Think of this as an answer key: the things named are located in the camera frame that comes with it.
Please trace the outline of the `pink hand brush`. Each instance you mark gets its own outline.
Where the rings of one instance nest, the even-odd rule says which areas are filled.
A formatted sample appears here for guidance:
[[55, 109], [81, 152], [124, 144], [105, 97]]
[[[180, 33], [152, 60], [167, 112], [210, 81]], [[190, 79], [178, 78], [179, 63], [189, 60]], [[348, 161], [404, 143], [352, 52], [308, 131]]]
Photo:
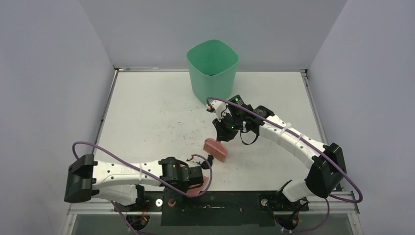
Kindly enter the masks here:
[[224, 162], [228, 156], [227, 148], [220, 141], [213, 138], [205, 139], [203, 150], [221, 162]]

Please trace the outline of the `green plastic bin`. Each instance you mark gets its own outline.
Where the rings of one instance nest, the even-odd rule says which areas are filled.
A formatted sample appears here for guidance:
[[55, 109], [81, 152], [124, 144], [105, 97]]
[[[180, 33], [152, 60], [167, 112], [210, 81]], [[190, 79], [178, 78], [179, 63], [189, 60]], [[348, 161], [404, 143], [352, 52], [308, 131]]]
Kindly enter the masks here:
[[211, 39], [186, 54], [191, 87], [203, 105], [208, 97], [227, 99], [233, 89], [239, 56], [226, 43]]

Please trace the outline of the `pink plastic dustpan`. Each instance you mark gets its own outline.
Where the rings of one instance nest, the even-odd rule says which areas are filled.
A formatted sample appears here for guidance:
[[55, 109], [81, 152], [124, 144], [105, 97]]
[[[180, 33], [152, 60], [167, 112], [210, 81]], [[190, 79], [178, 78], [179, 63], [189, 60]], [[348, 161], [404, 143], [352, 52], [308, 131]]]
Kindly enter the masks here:
[[[196, 195], [196, 194], [199, 194], [200, 192], [202, 192], [206, 188], [206, 186], [208, 185], [209, 177], [204, 176], [203, 179], [204, 179], [204, 182], [202, 184], [191, 185], [190, 188], [187, 190], [187, 193], [191, 194], [191, 195]], [[169, 201], [168, 201], [168, 206], [170, 206], [170, 207], [174, 207], [178, 204], [179, 204], [178, 199], [176, 200], [176, 199], [170, 198]]]

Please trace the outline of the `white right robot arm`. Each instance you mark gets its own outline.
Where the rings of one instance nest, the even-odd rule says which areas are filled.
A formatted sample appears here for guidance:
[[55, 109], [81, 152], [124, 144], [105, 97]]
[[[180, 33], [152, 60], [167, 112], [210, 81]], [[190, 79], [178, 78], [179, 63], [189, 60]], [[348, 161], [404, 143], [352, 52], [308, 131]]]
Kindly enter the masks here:
[[284, 148], [309, 170], [305, 178], [290, 180], [278, 190], [277, 205], [283, 210], [291, 209], [306, 196], [329, 197], [346, 173], [340, 146], [304, 135], [263, 105], [253, 108], [235, 95], [229, 100], [208, 101], [207, 111], [216, 114], [212, 123], [217, 142], [229, 142], [237, 134], [253, 132]]

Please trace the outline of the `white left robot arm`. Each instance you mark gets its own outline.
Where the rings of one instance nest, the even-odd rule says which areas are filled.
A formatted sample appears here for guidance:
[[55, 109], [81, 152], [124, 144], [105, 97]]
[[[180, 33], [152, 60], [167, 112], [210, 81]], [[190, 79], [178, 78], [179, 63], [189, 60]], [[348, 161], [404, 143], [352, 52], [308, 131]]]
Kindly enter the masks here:
[[83, 203], [99, 198], [140, 211], [146, 204], [145, 186], [163, 187], [168, 183], [173, 188], [166, 190], [180, 195], [204, 182], [202, 166], [192, 161], [168, 157], [127, 166], [98, 161], [93, 154], [87, 154], [68, 168], [64, 201]]

